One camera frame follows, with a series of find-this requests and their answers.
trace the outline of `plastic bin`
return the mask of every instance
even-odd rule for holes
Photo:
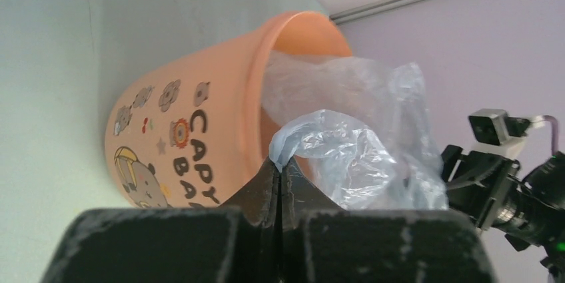
[[[283,13],[133,83],[111,112],[105,156],[139,207],[217,206],[257,172],[279,129],[261,109],[271,50],[351,56],[327,16]]]

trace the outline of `cartoon animal print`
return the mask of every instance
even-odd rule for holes
[[[200,82],[196,86],[194,105],[199,107],[204,101],[208,100],[208,89],[210,87],[209,82]]]
[[[128,147],[118,148],[114,155],[123,188],[140,208],[166,208],[169,206],[165,194],[169,190],[155,178],[155,167],[139,162],[137,155]]]
[[[161,107],[161,112],[166,112],[173,102],[177,100],[179,96],[179,87],[181,86],[181,80],[176,80],[169,83],[164,89],[161,98],[159,98],[159,106]]]
[[[142,108],[145,105],[145,103],[147,103],[147,100],[149,100],[149,97],[151,96],[152,92],[153,92],[153,87],[151,86],[141,89],[135,96],[135,100],[133,101],[133,107]]]
[[[171,146],[184,148],[189,143],[189,123],[185,119],[171,122],[169,138],[171,139]]]
[[[114,124],[114,135],[120,135],[122,131],[129,125],[131,121],[131,106],[121,107],[118,110],[116,121]]]

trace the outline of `light purple wall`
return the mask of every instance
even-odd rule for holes
[[[341,28],[360,57],[421,66],[440,146],[472,145],[467,116],[481,108],[565,125],[565,0],[431,0]],[[548,128],[534,131],[521,175],[549,155]],[[498,230],[483,238],[502,283],[546,281],[541,248],[517,253]]]

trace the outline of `star print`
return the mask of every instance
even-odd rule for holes
[[[165,146],[167,144],[163,141],[163,138],[159,138],[159,142],[157,143],[157,149],[159,150],[159,154],[165,154]]]

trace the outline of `clear plastic bag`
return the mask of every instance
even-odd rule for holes
[[[274,52],[262,104],[284,126],[271,160],[309,158],[314,183],[343,208],[448,208],[416,64]]]

